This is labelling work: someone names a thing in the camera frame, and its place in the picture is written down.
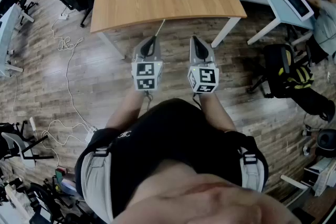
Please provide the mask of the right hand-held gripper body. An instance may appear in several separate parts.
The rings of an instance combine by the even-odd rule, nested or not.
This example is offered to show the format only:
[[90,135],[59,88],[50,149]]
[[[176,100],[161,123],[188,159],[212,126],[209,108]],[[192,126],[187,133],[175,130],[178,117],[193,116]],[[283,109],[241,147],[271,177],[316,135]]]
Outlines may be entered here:
[[187,77],[194,93],[213,93],[219,84],[219,69],[214,62],[200,62],[190,66]]

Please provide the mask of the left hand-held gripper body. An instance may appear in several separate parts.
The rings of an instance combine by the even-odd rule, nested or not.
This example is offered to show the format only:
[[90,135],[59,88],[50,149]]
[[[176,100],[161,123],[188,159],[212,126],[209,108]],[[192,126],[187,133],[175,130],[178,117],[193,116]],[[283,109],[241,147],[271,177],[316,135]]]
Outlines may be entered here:
[[137,91],[156,91],[163,73],[163,61],[131,63],[134,87]]

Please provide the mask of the person's left forearm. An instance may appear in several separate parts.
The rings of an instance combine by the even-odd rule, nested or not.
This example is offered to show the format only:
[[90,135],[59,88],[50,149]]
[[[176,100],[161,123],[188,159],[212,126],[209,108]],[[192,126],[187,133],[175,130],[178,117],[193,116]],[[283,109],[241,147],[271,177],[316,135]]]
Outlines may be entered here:
[[118,108],[110,116],[106,128],[116,129],[120,132],[128,129],[138,119],[144,98],[145,93],[137,91],[132,86]]

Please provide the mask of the person's right forearm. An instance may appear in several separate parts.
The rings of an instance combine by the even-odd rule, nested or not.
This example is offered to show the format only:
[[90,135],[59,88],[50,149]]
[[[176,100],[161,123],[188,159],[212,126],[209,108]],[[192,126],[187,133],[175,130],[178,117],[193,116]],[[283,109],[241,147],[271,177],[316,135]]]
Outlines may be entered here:
[[224,132],[237,131],[215,93],[202,93],[198,96],[202,111],[210,125]]

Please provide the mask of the person's black shirt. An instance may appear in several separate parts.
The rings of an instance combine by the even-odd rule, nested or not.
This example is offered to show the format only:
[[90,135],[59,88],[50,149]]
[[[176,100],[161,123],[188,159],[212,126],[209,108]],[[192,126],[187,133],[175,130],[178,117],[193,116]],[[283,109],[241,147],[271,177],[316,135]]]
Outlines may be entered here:
[[268,179],[268,164],[252,136],[218,130],[197,107],[171,99],[124,132],[97,130],[77,160],[76,190],[100,219],[111,223],[167,159],[256,191]]

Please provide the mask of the white table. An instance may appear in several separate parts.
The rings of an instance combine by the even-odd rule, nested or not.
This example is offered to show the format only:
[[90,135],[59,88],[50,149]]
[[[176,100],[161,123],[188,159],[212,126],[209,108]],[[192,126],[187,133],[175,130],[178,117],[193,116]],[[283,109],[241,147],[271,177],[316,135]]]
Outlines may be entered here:
[[282,23],[302,27],[308,30],[313,30],[315,21],[313,16],[305,21],[301,21],[284,0],[267,1],[276,18],[271,21],[267,26],[265,26],[261,31],[259,31],[256,35],[251,37],[251,39],[247,41],[248,45],[255,43],[264,35],[268,34],[275,27]]

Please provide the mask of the yellow and black jacket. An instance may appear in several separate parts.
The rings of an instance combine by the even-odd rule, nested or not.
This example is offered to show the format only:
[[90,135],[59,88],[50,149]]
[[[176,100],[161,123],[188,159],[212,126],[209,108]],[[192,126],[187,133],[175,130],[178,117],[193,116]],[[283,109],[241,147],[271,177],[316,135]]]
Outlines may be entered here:
[[306,66],[297,66],[289,50],[284,49],[281,55],[284,56],[285,64],[279,69],[278,77],[284,87],[290,90],[310,88],[314,82],[311,70]]

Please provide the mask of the small black office chair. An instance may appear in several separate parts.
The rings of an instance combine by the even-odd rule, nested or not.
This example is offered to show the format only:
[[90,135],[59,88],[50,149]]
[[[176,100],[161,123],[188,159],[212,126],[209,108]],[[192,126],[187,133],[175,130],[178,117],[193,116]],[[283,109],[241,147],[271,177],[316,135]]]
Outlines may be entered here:
[[21,7],[22,11],[26,14],[28,14],[28,11],[32,7],[39,5],[37,2],[28,2],[28,0],[15,0],[15,1]]

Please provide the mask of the white desk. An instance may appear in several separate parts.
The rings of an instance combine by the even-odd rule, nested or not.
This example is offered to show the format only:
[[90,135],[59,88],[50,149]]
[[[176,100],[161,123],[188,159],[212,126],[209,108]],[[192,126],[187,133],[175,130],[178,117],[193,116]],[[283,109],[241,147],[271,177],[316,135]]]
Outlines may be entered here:
[[23,72],[22,68],[12,66],[6,60],[11,37],[19,16],[23,16],[32,23],[35,21],[17,4],[13,4],[0,19],[0,76],[9,77],[9,70]]

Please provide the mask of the black round bin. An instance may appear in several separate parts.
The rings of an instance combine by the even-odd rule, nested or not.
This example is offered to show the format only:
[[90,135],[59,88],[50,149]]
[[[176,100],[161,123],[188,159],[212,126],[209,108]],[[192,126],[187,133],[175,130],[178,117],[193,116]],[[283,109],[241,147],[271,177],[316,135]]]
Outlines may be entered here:
[[316,156],[326,158],[336,157],[336,130],[323,129],[317,136]]

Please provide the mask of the grey office chair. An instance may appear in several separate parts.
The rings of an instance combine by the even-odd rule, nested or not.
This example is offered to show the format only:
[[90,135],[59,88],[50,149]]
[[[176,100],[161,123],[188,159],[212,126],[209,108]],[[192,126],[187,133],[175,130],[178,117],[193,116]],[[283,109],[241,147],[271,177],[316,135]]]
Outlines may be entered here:
[[40,159],[54,159],[54,156],[41,156],[39,154],[34,154],[32,149],[36,145],[42,143],[47,136],[37,140],[34,136],[31,138],[22,138],[18,134],[14,133],[1,133],[2,138],[6,141],[9,149],[10,156],[12,157],[20,157],[24,166],[28,168],[34,168],[36,166],[36,161]]

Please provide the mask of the white metal frame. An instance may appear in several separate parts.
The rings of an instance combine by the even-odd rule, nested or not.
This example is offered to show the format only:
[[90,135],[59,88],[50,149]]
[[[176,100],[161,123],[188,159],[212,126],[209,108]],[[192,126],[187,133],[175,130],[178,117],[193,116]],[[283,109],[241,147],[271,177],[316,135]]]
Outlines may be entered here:
[[280,179],[282,179],[283,181],[285,181],[285,182],[287,182],[287,183],[289,183],[289,184],[291,184],[291,185],[293,185],[296,188],[299,188],[301,190],[306,190],[306,189],[309,188],[307,185],[302,184],[302,183],[300,183],[300,182],[298,182],[298,181],[296,181],[296,180],[294,180],[294,179],[292,179],[292,178],[290,178],[286,175],[283,175],[283,174],[280,176]]

